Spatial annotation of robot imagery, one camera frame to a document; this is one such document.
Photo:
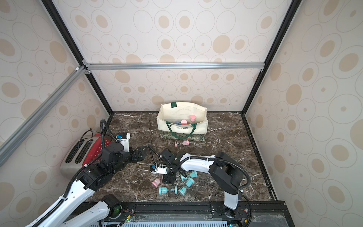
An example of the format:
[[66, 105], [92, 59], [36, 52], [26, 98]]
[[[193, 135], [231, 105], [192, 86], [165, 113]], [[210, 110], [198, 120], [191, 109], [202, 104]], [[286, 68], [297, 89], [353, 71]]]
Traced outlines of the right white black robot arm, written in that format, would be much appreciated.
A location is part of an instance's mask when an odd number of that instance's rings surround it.
[[194, 180], [187, 177], [187, 172], [209, 174], [224, 191], [224, 214], [228, 218], [236, 216], [238, 203], [244, 197], [243, 191], [251, 185], [251, 177], [230, 156], [224, 152], [212, 156], [197, 156], [186, 152], [174, 155], [169, 149], [158, 154], [151, 146], [147, 149], [153, 161], [150, 172], [162, 175], [164, 184], [174, 185], [177, 175], [181, 175], [187, 187], [191, 187]]

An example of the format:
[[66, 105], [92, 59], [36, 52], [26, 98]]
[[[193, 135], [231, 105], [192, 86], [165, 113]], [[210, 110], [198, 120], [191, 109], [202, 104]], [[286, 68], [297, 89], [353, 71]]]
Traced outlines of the red and steel toaster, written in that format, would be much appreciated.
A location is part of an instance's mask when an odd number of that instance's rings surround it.
[[74, 143], [60, 165], [60, 173], [68, 180], [85, 164], [93, 161], [102, 151], [100, 134]]

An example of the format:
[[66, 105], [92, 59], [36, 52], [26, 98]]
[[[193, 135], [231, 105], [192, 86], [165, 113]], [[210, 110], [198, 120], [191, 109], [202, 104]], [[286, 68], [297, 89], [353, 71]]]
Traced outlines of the aluminium frame rail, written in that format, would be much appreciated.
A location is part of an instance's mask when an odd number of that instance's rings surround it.
[[264, 69], [263, 62], [85, 63], [89, 70]]
[[1, 166], [11, 157], [35, 127], [56, 106], [70, 87], [85, 74], [85, 66], [79, 66], [62, 84], [24, 121], [24, 123], [1, 146]]

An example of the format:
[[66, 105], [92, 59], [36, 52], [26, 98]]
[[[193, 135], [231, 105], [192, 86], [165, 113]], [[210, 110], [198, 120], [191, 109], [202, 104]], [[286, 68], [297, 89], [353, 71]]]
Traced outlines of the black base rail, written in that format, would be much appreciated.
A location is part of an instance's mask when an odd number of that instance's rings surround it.
[[122, 202], [111, 213], [94, 202], [82, 203], [63, 227], [293, 227], [285, 202], [241, 201], [227, 215], [222, 202]]

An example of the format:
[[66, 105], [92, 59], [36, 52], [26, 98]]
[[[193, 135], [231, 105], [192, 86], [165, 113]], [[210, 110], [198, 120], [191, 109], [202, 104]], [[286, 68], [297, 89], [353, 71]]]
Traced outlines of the aluminium frame rail back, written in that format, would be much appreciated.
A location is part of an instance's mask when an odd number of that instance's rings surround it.
[[264, 69], [263, 62], [85, 63], [89, 70]]

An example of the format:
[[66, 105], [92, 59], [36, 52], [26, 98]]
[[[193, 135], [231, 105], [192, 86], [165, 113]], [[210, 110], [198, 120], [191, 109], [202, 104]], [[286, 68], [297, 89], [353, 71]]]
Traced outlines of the aluminium frame rail left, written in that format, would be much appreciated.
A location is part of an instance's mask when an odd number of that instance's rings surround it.
[[24, 121], [24, 123], [1, 146], [1, 166], [11, 157], [35, 127], [56, 106], [70, 87], [85, 74], [85, 66], [79, 66], [62, 84]]

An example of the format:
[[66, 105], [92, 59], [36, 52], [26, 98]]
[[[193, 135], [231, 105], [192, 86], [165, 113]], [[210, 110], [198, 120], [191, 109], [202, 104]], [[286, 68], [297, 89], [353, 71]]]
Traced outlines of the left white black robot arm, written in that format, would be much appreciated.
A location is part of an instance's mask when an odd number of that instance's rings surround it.
[[64, 194], [28, 224], [29, 227], [59, 227], [80, 204], [108, 183], [117, 172], [130, 163], [145, 159], [147, 146], [126, 151], [118, 137], [114, 137], [115, 142], [107, 146], [105, 133], [110, 129], [105, 119], [100, 120], [100, 130], [101, 153], [75, 173]]

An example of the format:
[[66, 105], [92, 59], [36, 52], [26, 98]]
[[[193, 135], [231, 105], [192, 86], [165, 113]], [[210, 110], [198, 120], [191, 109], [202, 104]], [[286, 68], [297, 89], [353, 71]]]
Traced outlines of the pink hourglass top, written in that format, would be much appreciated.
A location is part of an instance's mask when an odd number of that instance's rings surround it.
[[178, 146], [189, 146], [190, 142], [189, 140], [185, 140], [185, 141], [175, 141], [175, 147], [177, 148]]

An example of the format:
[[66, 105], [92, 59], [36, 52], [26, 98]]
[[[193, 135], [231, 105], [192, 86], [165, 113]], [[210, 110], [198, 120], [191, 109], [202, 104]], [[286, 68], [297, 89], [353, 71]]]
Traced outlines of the pink hourglass bottom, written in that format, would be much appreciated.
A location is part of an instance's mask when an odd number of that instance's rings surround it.
[[158, 187], [159, 187], [159, 185], [161, 184], [161, 179], [160, 179], [160, 178], [157, 178], [157, 179], [153, 180], [153, 181], [151, 182], [151, 184], [152, 184], [152, 187], [153, 187], [153, 188], [158, 188]]

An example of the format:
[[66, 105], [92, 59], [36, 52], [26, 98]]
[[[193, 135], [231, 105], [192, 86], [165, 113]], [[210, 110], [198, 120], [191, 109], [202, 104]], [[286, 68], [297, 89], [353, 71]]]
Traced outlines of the cream canvas tote bag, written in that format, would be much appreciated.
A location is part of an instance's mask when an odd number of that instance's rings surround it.
[[163, 104], [157, 115], [162, 139], [204, 142], [208, 131], [207, 108], [190, 102]]

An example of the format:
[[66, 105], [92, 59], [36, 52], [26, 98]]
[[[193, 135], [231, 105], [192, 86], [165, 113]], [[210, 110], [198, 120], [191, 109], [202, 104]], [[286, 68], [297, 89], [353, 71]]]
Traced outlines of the pink hourglass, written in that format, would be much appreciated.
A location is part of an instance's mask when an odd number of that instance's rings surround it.
[[151, 182], [151, 184], [152, 184], [152, 187], [153, 187], [153, 188], [158, 188], [158, 187], [159, 187], [159, 185], [161, 184], [161, 179], [160, 179], [160, 178], [157, 178], [157, 179], [153, 180], [153, 181]]
[[189, 140], [185, 140], [185, 141], [175, 141], [175, 147], [177, 148], [178, 146], [189, 146], [190, 142]]
[[181, 120], [181, 124], [182, 124], [182, 125], [187, 125], [187, 124], [188, 124], [188, 121], [187, 121], [187, 120], [185, 120], [185, 119], [183, 119], [183, 120]]
[[197, 118], [197, 117], [196, 117], [195, 115], [191, 115], [191, 116], [190, 116], [190, 120], [191, 120], [191, 122], [195, 122], [195, 121], [196, 121], [196, 118]]

